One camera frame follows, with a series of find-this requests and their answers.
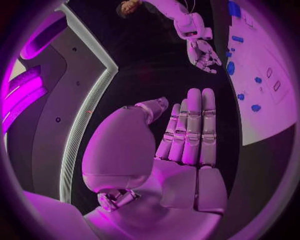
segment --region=dark floor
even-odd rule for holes
[[[194,1],[188,1],[192,8]],[[69,5],[99,39],[119,66],[119,72],[103,95],[84,134],[76,161],[72,204],[83,214],[98,206],[96,194],[82,179],[81,162],[95,129],[109,114],[124,105],[165,96],[170,105],[180,103],[190,88],[212,88],[217,111],[217,167],[231,191],[239,154],[236,102],[222,67],[209,74],[190,64],[186,42],[177,37],[172,21],[140,9],[128,19],[117,16],[120,1],[72,0]],[[205,25],[213,27],[209,0],[195,6]],[[159,144],[165,132],[171,107],[150,128]]]

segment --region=led light strip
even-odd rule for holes
[[[64,147],[60,172],[59,197],[62,202],[71,203],[73,171],[82,137],[92,116],[91,113],[95,110],[106,88],[118,72],[118,66],[66,5],[62,5],[57,10],[61,10],[66,14],[68,26],[107,68],[99,79],[97,79],[80,107]]]

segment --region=purple light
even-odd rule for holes
[[[4,100],[2,108],[2,116],[6,116],[12,108],[26,98],[27,95],[43,86],[41,77],[35,77],[29,82],[16,87]]]
[[[5,115],[5,118],[2,122],[3,134],[7,132],[9,127],[12,125],[14,120],[33,102],[41,98],[47,93],[47,90],[44,87],[36,89],[35,91],[29,93],[27,97],[23,98],[18,102],[11,110]]]

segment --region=blue component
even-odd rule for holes
[[[242,37],[238,37],[238,36],[232,36],[232,40],[243,43],[244,39]]]
[[[241,17],[241,8],[239,5],[237,5],[235,2],[233,1],[229,1],[228,2],[228,7],[229,7],[229,14],[231,16],[236,16],[238,18]]]
[[[227,57],[227,58],[230,58],[231,56],[232,56],[232,53],[229,52],[229,51],[227,51],[227,52],[226,52],[226,57]]]
[[[259,105],[252,105],[252,107],[251,107],[251,109],[252,109],[252,111],[253,112],[258,112],[259,110],[261,110],[261,106],[259,106]]]
[[[258,84],[261,84],[262,81],[263,80],[260,77],[258,77],[258,76],[255,78],[255,82],[257,82]]]
[[[230,62],[228,63],[228,65],[227,65],[227,72],[228,72],[228,74],[229,74],[229,75],[233,75],[233,74],[235,73],[235,69],[236,69],[236,67],[235,67],[234,62],[233,62],[233,61],[230,61]]]
[[[238,98],[239,100],[242,100],[242,101],[243,101],[243,100],[245,99],[245,95],[242,94],[242,93],[241,93],[241,94],[238,94],[238,95],[237,95],[237,98]]]

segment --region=wire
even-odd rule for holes
[[[187,3],[187,0],[184,0],[184,2],[185,2],[185,6],[186,6],[187,11],[189,11],[189,6],[188,6],[188,3]]]
[[[194,0],[194,6],[192,7],[192,10],[189,13],[191,13],[192,11],[194,11],[195,5],[196,5],[196,0]]]

